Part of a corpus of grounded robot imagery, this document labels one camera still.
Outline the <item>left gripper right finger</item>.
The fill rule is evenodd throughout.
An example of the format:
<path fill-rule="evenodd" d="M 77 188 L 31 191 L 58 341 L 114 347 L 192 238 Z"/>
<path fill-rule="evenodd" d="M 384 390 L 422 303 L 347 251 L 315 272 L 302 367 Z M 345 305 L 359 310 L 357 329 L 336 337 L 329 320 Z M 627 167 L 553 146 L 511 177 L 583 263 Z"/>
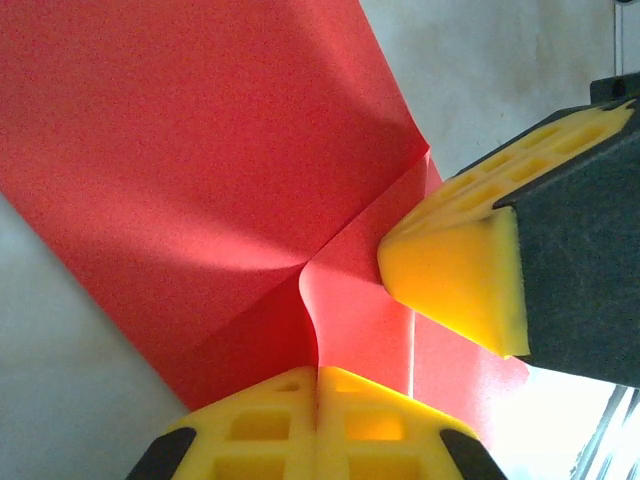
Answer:
<path fill-rule="evenodd" d="M 337 367 L 319 370 L 317 480 L 506 480 L 464 422 Z"/>

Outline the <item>red square paper sheet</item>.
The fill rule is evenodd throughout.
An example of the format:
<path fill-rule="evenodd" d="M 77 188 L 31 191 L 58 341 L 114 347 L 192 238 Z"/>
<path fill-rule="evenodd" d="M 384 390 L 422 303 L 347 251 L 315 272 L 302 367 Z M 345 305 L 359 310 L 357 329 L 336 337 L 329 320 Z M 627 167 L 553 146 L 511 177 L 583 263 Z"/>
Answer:
<path fill-rule="evenodd" d="M 376 250 L 438 182 L 359 0 L 0 0 L 0 192 L 193 409 L 407 392 Z"/>

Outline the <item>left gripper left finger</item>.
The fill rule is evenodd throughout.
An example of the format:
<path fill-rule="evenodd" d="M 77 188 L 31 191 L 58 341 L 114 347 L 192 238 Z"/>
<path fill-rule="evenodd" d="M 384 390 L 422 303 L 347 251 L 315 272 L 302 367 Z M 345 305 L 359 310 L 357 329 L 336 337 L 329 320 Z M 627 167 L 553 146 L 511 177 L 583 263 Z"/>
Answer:
<path fill-rule="evenodd" d="M 315 367 L 297 367 L 193 411 L 127 480 L 313 480 Z"/>

